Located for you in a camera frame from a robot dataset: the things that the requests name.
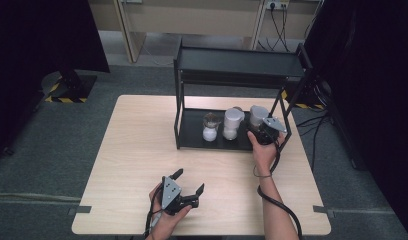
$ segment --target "light wood tabletop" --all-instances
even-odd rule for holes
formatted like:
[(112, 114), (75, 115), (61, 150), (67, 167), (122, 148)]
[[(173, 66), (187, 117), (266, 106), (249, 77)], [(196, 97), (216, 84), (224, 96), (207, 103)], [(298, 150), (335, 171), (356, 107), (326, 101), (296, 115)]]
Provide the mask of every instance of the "light wood tabletop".
[[(271, 109), (273, 99), (186, 97), (186, 107), (228, 109), (252, 105)], [(72, 225), (76, 234), (140, 235), (150, 207), (149, 192), (180, 168), (176, 183), (182, 196), (194, 194), (202, 183), (199, 207), (192, 209), (174, 235), (264, 235), (262, 199), (257, 194), (249, 151), (176, 148), (174, 96), (119, 97), (80, 206)], [(274, 116), (281, 118), (280, 109)], [(292, 136), (282, 151), (273, 178), (287, 205), (300, 220), (303, 235), (326, 235), (331, 227), (313, 174), (289, 115)]]

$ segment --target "shelf top tier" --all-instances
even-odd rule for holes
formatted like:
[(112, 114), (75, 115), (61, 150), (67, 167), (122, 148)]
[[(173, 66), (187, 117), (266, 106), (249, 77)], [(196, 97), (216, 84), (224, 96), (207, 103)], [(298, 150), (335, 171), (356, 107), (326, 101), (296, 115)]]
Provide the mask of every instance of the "shelf top tier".
[(178, 70), (234, 75), (303, 77), (295, 53), (180, 46)]

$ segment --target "electrical outlet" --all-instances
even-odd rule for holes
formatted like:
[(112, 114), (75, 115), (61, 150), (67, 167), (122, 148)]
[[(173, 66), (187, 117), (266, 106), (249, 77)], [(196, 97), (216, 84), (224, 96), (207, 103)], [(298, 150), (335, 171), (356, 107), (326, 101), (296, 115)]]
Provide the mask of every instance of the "electrical outlet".
[(287, 10), (288, 5), (289, 5), (289, 0), (269, 0), (267, 1), (266, 8), (269, 10), (272, 9), (271, 8), (272, 3), (275, 4), (274, 10)]

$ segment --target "hand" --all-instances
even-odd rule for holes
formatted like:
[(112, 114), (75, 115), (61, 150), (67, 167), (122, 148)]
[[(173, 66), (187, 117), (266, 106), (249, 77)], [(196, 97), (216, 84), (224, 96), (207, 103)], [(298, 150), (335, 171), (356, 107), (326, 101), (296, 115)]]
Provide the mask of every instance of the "hand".
[[(157, 189), (160, 187), (161, 183), (158, 184), (150, 193), (149, 193), (149, 197), (150, 200), (152, 201), (152, 198), (154, 196), (155, 191), (157, 191)], [(161, 213), (161, 217), (160, 220), (158, 220), (157, 224), (154, 226), (154, 228), (151, 230), (150, 235), (148, 236), (147, 239), (151, 239), (151, 240), (166, 240), (168, 238), (170, 238), (170, 236), (172, 235), (173, 231), (175, 230), (176, 225), (180, 222), (180, 220), (182, 220), (189, 212), (189, 210), (191, 210), (191, 206), (186, 206), (184, 208), (182, 208), (176, 215), (171, 216), (167, 213), (165, 213), (164, 211), (162, 211)], [(156, 197), (154, 199), (154, 206), (153, 206), (153, 212), (159, 211), (161, 210), (161, 205), (160, 205), (160, 201), (159, 201), (159, 197)]]
[[(270, 166), (276, 157), (277, 149), (274, 143), (269, 145), (261, 145), (258, 143), (256, 136), (248, 131), (248, 138), (253, 145), (253, 158), (256, 163), (257, 170), (260, 176), (270, 175)], [(280, 133), (278, 143), (281, 145), (285, 141), (285, 137)]]

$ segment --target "black shelf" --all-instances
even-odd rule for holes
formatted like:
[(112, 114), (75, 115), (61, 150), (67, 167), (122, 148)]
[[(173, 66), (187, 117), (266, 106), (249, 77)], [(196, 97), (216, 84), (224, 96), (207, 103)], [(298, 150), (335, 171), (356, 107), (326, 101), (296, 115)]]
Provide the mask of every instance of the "black shelf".
[[(285, 88), (289, 77), (307, 79), (306, 77), (312, 68), (302, 44), (299, 45), (294, 53), (277, 53), (189, 47), (182, 45), (182, 39), (179, 41), (173, 63), (177, 102), (174, 131), (178, 149), (180, 147), (188, 147), (252, 150), (251, 143), (246, 134), (249, 112), (245, 112), (245, 119), (238, 129), (237, 139), (230, 141), (223, 137), (222, 122), (219, 125), (216, 140), (213, 142), (205, 141), (202, 136), (203, 117), (207, 113), (213, 112), (223, 120), (225, 110), (185, 107), (185, 84), (279, 89), (279, 94), (274, 99), (269, 115), (272, 116), (275, 108), (278, 105), (281, 106), (283, 114), (281, 117), (283, 117), (288, 131), (286, 140), (281, 146), (282, 149), (291, 136), (291, 129), (288, 123), (291, 105), (288, 109), (285, 109), (281, 97), (282, 90)], [(296, 92), (297, 96), (301, 86), (303, 84), (300, 83)]]

